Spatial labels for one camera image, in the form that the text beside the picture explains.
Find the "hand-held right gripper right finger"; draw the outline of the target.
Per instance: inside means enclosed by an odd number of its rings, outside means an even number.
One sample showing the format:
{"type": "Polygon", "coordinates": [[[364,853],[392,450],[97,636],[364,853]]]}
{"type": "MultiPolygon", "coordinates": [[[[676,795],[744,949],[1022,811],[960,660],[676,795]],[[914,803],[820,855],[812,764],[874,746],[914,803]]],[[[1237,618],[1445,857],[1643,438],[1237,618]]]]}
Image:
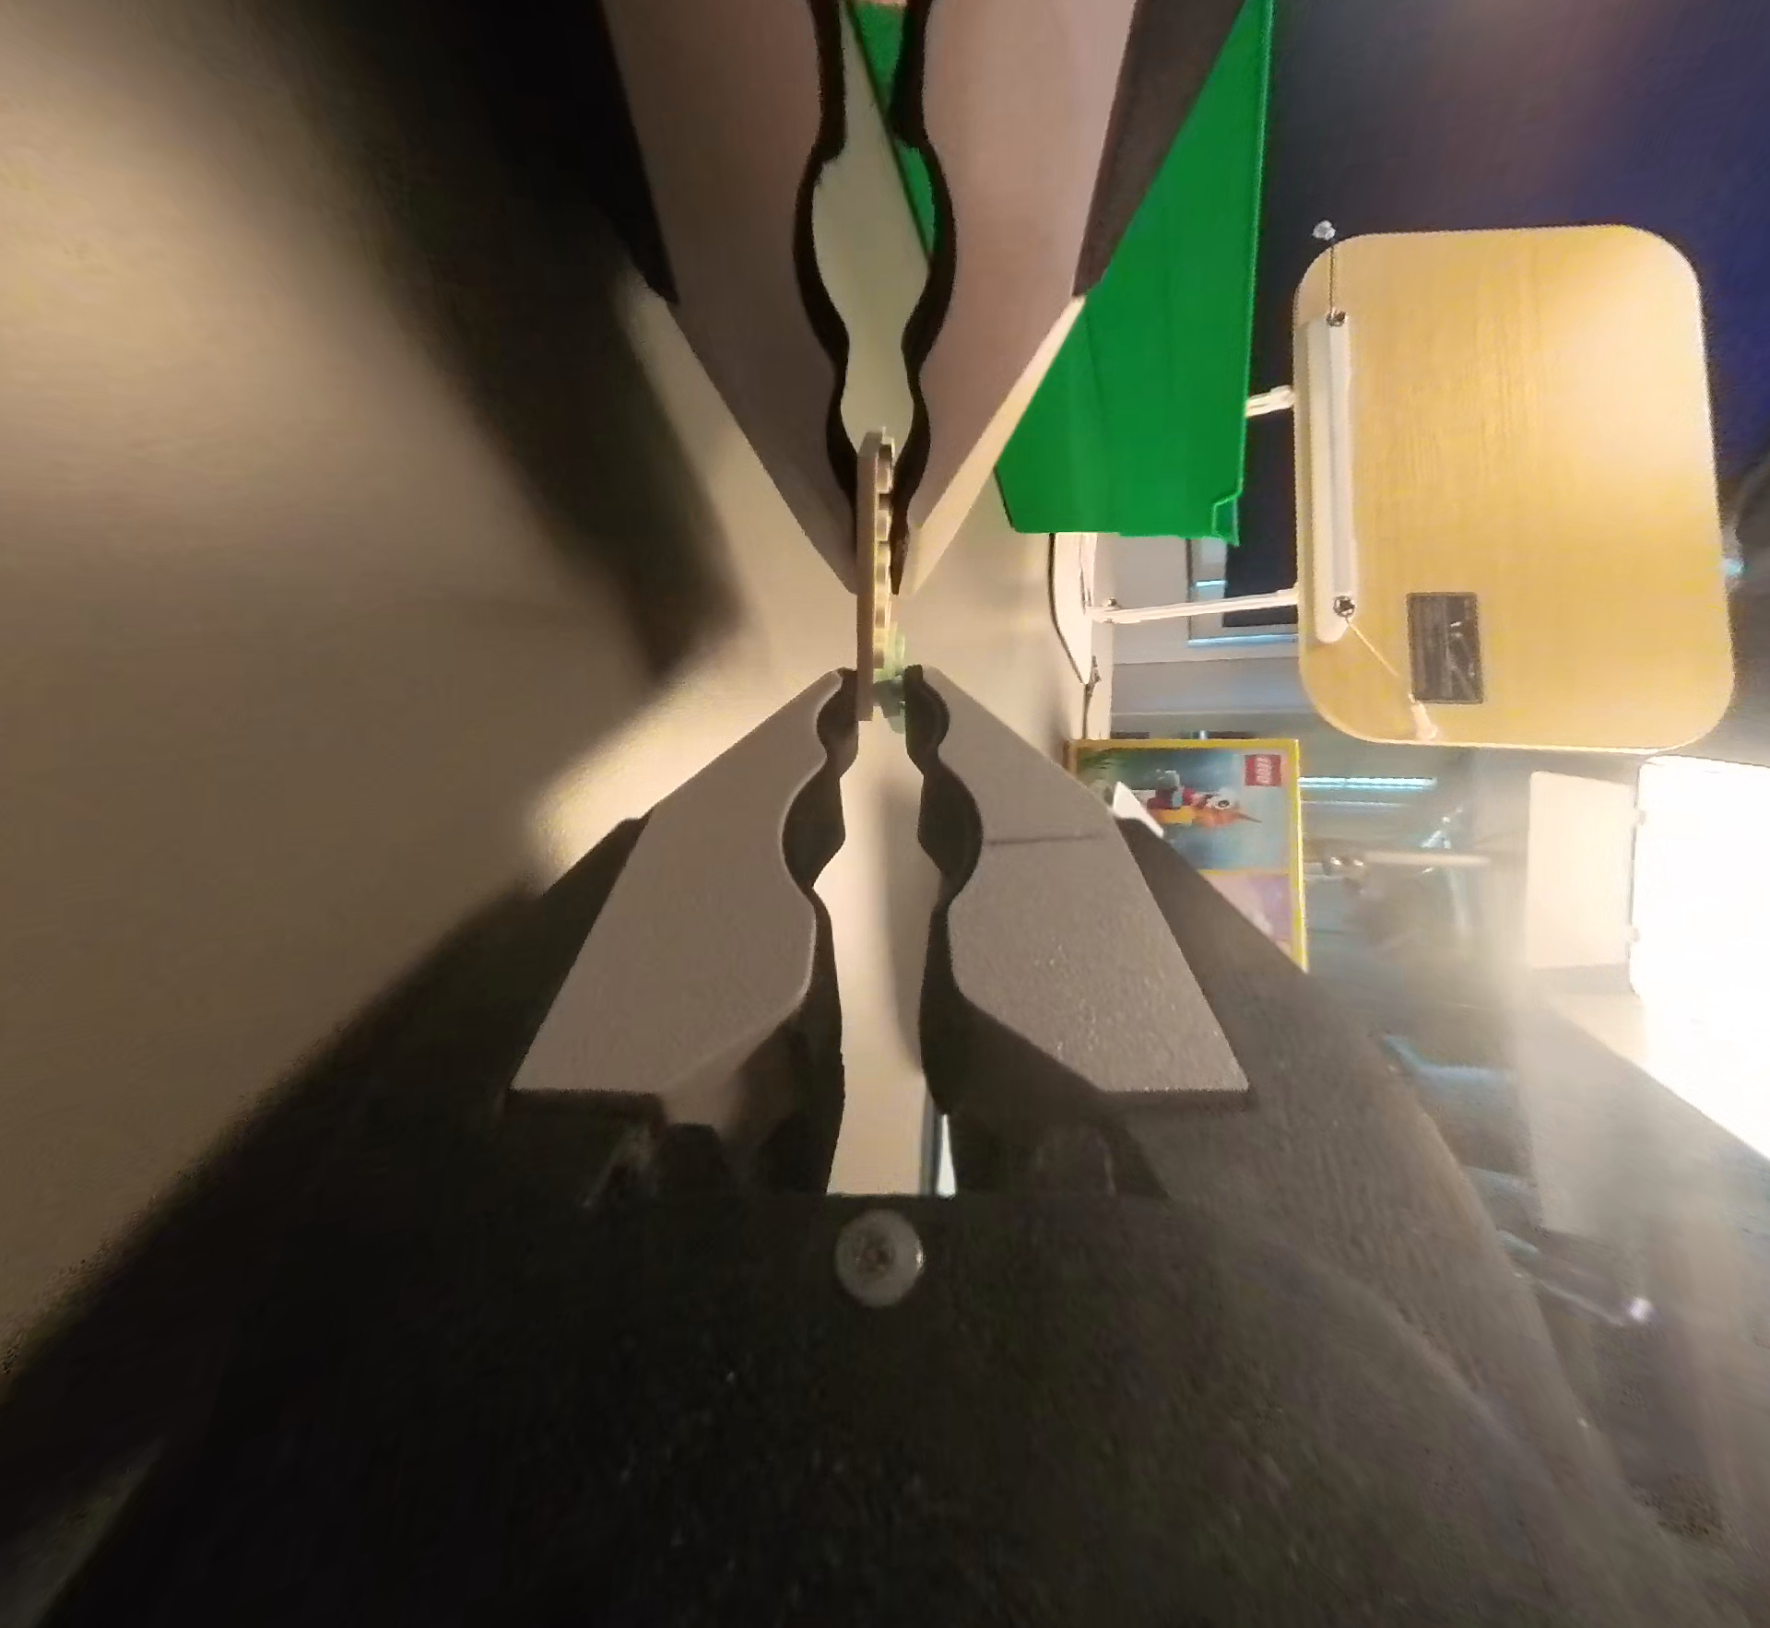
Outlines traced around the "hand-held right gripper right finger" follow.
{"type": "Polygon", "coordinates": [[[1112,807],[942,672],[904,678],[918,839],[940,877],[922,1067],[956,1169],[1076,1143],[1129,1169],[1141,1115],[1251,1081],[1112,807]]]}

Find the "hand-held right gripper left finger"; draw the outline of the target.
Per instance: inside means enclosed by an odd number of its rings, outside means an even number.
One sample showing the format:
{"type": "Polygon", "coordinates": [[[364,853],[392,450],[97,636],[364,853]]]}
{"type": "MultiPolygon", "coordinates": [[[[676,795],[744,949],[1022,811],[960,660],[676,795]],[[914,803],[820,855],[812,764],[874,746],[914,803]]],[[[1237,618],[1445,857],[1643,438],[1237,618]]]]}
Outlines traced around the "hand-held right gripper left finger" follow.
{"type": "Polygon", "coordinates": [[[844,1011],[820,877],[848,841],[850,672],[662,799],[512,1095],[712,1131],[742,1169],[830,1169],[844,1011]]]}

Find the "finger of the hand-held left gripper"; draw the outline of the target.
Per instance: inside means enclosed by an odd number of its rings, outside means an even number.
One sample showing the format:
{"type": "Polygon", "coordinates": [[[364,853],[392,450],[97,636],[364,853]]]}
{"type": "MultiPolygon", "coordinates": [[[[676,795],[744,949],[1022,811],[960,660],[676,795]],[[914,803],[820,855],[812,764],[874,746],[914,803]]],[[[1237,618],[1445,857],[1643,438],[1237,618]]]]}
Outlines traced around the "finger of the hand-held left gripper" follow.
{"type": "Polygon", "coordinates": [[[814,244],[848,142],[838,0],[598,0],[656,290],[818,556],[858,592],[850,328],[814,244]]]}
{"type": "Polygon", "coordinates": [[[1074,332],[1139,0],[908,0],[896,124],[938,242],[906,332],[896,578],[934,572],[1074,332]]]}

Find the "green plastic bin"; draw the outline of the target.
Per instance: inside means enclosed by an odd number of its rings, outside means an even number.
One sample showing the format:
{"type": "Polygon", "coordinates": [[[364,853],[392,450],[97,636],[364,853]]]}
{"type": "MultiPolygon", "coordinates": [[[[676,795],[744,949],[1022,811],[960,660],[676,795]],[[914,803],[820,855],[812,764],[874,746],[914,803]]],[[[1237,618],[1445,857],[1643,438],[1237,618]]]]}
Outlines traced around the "green plastic bin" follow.
{"type": "Polygon", "coordinates": [[[1237,540],[1275,0],[1245,0],[1102,282],[1010,428],[1022,534],[1237,540]]]}

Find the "white lego plate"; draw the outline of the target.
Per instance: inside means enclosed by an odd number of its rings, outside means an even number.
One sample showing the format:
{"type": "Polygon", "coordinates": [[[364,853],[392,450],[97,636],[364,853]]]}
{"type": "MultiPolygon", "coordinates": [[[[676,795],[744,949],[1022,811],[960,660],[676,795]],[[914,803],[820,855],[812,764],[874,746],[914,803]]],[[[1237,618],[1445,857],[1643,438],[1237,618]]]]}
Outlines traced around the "white lego plate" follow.
{"type": "Polygon", "coordinates": [[[870,432],[856,464],[856,722],[882,718],[878,686],[888,642],[898,620],[894,572],[898,444],[884,430],[870,432]]]}

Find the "yellow lego box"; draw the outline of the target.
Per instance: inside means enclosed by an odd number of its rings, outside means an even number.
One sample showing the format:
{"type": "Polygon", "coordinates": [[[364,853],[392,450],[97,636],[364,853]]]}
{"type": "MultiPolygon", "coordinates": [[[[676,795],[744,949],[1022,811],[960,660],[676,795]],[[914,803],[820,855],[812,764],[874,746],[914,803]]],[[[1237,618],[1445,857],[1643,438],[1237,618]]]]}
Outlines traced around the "yellow lego box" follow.
{"type": "Polygon", "coordinates": [[[1309,965],[1295,740],[1078,740],[1066,766],[1122,815],[1157,829],[1249,923],[1309,965]]]}

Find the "wooden book stand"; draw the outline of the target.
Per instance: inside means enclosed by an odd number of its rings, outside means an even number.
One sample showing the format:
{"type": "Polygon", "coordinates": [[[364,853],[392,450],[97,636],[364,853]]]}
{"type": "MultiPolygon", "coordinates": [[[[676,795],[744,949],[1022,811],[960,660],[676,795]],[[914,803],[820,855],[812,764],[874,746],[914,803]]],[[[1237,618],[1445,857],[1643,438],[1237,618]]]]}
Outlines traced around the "wooden book stand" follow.
{"type": "Polygon", "coordinates": [[[1293,372],[1291,588],[1125,608],[1291,610],[1317,716],[1371,746],[1657,756],[1735,698],[1699,276],[1629,226],[1327,242],[1293,372]]]}

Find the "bright studio lamp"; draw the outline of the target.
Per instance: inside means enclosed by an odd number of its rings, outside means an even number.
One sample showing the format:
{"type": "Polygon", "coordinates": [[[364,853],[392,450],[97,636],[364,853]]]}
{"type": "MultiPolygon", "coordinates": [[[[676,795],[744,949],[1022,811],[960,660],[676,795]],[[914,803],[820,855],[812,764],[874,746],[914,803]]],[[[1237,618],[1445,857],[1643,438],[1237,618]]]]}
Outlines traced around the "bright studio lamp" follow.
{"type": "Polygon", "coordinates": [[[1577,1027],[1767,1157],[1767,768],[1535,772],[1523,955],[1577,1027]]]}

